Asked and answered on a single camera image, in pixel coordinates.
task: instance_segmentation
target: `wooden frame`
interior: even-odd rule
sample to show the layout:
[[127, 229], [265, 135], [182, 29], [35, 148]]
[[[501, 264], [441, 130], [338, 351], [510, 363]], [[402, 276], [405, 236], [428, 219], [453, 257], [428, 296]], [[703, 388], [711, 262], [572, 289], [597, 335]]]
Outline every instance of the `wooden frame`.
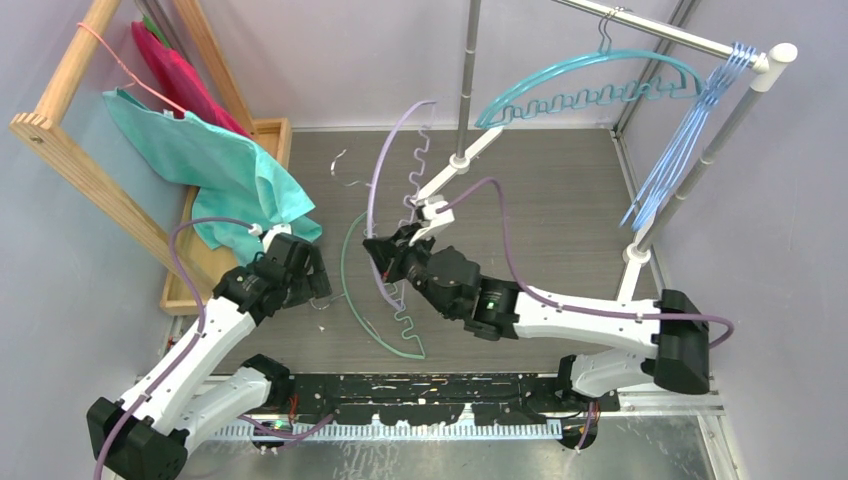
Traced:
[[[102, 35], [120, 3], [121, 0], [93, 0], [83, 22]], [[254, 140], [287, 168], [291, 146], [288, 120], [254, 120], [250, 116], [198, 1], [176, 0], [176, 4], [204, 62], [209, 66], [225, 106]], [[9, 129], [168, 269], [160, 302], [166, 312], [172, 315], [196, 314], [197, 307], [188, 289], [176, 275], [168, 250], [167, 233], [61, 127], [98, 46], [93, 35], [78, 29], [34, 112], [15, 115]], [[190, 217], [196, 195], [197, 188], [189, 187], [183, 206], [183, 220]], [[193, 229], [186, 229], [180, 234], [177, 255], [204, 298], [209, 297], [221, 274], [236, 265], [229, 249], [209, 250]]]

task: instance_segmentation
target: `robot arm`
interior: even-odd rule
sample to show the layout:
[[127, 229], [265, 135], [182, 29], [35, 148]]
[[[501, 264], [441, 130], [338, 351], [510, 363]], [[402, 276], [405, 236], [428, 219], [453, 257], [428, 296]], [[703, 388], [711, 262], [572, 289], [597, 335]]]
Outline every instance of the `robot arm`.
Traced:
[[[566, 390], [579, 397], [598, 398], [617, 388], [654, 382], [667, 390], [709, 392], [708, 329], [703, 322], [634, 321], [559, 310], [540, 303], [519, 285], [481, 275], [480, 265], [448, 247], [431, 253], [438, 224], [452, 220], [448, 214], [429, 211], [438, 197], [418, 208], [419, 222], [401, 227], [393, 236], [363, 242], [385, 282], [407, 280], [445, 318], [462, 320], [476, 337], [498, 340], [553, 337], [612, 347], [595, 355], [565, 357], [560, 377], [569, 379]], [[666, 290], [659, 301], [618, 302], [569, 297], [534, 291], [560, 305], [574, 305], [637, 316], [653, 313], [698, 313], [688, 298]]]
[[[106, 466], [121, 477], [175, 478], [188, 455], [219, 428], [249, 410], [281, 406], [288, 400], [293, 388], [288, 369], [263, 355], [246, 361], [227, 382], [192, 399], [224, 356], [265, 318], [332, 293], [316, 246], [293, 236], [288, 226], [273, 227], [261, 240], [263, 252], [248, 265], [225, 273], [213, 290], [202, 334], [198, 320], [119, 400], [101, 397], [89, 409], [89, 434], [97, 457], [125, 408], [148, 396], [121, 428], [106, 457]], [[152, 388], [166, 371], [168, 376]]]

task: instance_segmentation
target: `gray floor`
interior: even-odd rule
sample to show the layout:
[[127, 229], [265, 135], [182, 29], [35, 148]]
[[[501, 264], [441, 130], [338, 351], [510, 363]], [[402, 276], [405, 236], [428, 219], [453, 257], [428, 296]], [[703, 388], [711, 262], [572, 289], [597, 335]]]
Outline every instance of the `gray floor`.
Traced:
[[580, 456], [554, 440], [306, 442], [276, 457], [246, 442], [206, 442], [183, 472], [180, 480], [715, 478], [696, 417], [605, 418]]
[[[432, 132], [425, 178], [446, 164], [454, 132]], [[333, 288], [341, 291], [341, 247], [353, 220], [365, 211], [368, 190], [345, 188], [329, 174], [339, 152], [337, 172], [345, 181], [370, 176], [385, 132], [296, 133], [291, 173], [316, 204], [311, 216], [324, 227], [319, 245]], [[410, 193], [409, 171], [416, 167], [412, 150], [423, 146], [416, 132], [402, 132], [395, 141], [377, 193], [377, 231], [389, 235], [408, 215], [401, 199]], [[618, 228], [629, 199], [609, 132], [605, 130], [506, 131], [472, 170], [455, 179], [444, 194], [453, 198], [474, 181], [494, 176], [501, 181], [509, 207], [517, 268], [528, 283], [569, 295], [613, 298], [623, 270], [621, 252], [628, 229]], [[455, 209], [457, 221], [439, 235], [436, 249], [454, 245], [480, 263], [483, 273], [509, 278], [503, 257], [500, 213], [494, 189]], [[400, 337], [403, 326], [375, 287], [361, 229], [347, 260], [351, 296], [379, 334], [396, 348], [417, 352], [417, 344]], [[656, 295], [648, 269], [643, 271], [636, 298]], [[504, 372], [555, 371], [559, 358], [595, 352], [600, 347], [554, 339], [487, 342], [462, 330], [462, 324], [442, 319], [414, 291], [407, 292], [408, 312], [427, 352], [426, 360], [397, 357], [369, 337], [352, 316], [344, 299], [322, 311], [301, 306], [266, 319], [220, 363], [217, 373], [232, 373], [243, 360], [264, 353], [295, 372]]]

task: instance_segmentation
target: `pink wire hanger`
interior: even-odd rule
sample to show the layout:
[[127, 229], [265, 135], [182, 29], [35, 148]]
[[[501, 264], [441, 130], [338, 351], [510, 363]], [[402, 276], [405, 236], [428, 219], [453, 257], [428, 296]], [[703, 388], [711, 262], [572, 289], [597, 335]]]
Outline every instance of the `pink wire hanger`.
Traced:
[[162, 100], [163, 102], [165, 102], [165, 103], [167, 103], [168, 105], [170, 105], [170, 106], [174, 107], [174, 110], [176, 110], [176, 111], [178, 111], [178, 112], [182, 113], [183, 115], [185, 115], [186, 110], [185, 110], [183, 107], [181, 107], [181, 106], [177, 105], [175, 102], [173, 102], [173, 101], [172, 101], [171, 99], [169, 99], [168, 97], [166, 97], [166, 96], [162, 95], [161, 93], [157, 92], [156, 90], [154, 90], [154, 89], [150, 88], [149, 86], [147, 86], [147, 84], [145, 84], [144, 82], [142, 82], [141, 80], [139, 80], [139, 78], [138, 78], [138, 77], [136, 77], [134, 73], [132, 73], [132, 71], [129, 69], [129, 67], [127, 67], [127, 66], [126, 66], [126, 64], [125, 64], [124, 62], [122, 62], [122, 61], [121, 61], [121, 58], [120, 58], [120, 57], [118, 57], [118, 54], [116, 54], [114, 50], [112, 50], [112, 47], [110, 47], [110, 46], [109, 46], [109, 44], [108, 44], [108, 43], [106, 43], [106, 40], [103, 40], [103, 37], [101, 37], [100, 35], [98, 35], [98, 34], [97, 34], [97, 32], [95, 32], [95, 31], [94, 31], [94, 29], [92, 29], [91, 27], [89, 27], [88, 25], [86, 25], [85, 23], [82, 23], [82, 22], [77, 23], [77, 26], [78, 26], [78, 27], [82, 27], [82, 28], [84, 28], [84, 29], [88, 30], [88, 33], [90, 33], [90, 34], [94, 35], [94, 38], [96, 38], [96, 39], [97, 39], [97, 41], [99, 41], [101, 45], [103, 45], [104, 47], [106, 47], [106, 50], [108, 50], [108, 51], [109, 51], [109, 53], [111, 53], [111, 54], [112, 54], [112, 57], [114, 57], [115, 61], [116, 61], [116, 62], [118, 62], [118, 65], [120, 65], [120, 66], [121, 66], [121, 68], [122, 68], [122, 69], [124, 69], [124, 72], [126, 72], [126, 73], [127, 73], [127, 75], [129, 75], [129, 76], [130, 76], [130, 78], [132, 78], [132, 79], [133, 79], [133, 81], [132, 81], [131, 83], [129, 83], [128, 85], [126, 85], [124, 88], [129, 88], [129, 87], [131, 87], [131, 86], [133, 86], [133, 85], [139, 85], [141, 88], [143, 88], [143, 89], [147, 90], [148, 92], [152, 93], [154, 96], [156, 96], [157, 98], [159, 98], [159, 99], [160, 99], [160, 100]]

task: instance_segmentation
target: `light blue hanger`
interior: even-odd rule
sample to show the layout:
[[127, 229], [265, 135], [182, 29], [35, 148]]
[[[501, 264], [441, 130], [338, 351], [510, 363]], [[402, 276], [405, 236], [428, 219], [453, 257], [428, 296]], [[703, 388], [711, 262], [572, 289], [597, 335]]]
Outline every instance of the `light blue hanger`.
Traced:
[[[601, 44], [597, 52], [581, 55], [551, 65], [518, 82], [512, 88], [498, 96], [483, 110], [475, 126], [478, 128], [493, 128], [509, 125], [516, 118], [522, 120], [534, 118], [540, 113], [559, 113], [567, 109], [580, 110], [590, 105], [609, 105], [615, 101], [628, 103], [642, 97], [648, 100], [656, 100], [666, 94], [669, 98], [692, 98], [701, 94], [704, 88], [701, 77], [692, 67], [680, 60], [648, 50], [612, 50], [612, 38], [606, 32], [606, 27], [609, 19], [614, 15], [614, 12], [606, 15], [598, 23], [598, 32], [601, 33]], [[663, 82], [662, 76], [657, 75], [644, 83], [638, 80], [632, 80], [621, 86], [607, 84], [599, 89], [583, 88], [577, 93], [560, 93], [554, 95], [550, 100], [531, 100], [527, 103], [526, 107], [513, 104], [513, 101], [518, 97], [560, 75], [598, 63], [633, 58], [644, 58], [667, 63], [677, 71], [680, 78]], [[693, 81], [691, 83], [693, 84], [693, 89], [689, 88], [690, 81], [687, 76], [692, 77]]]

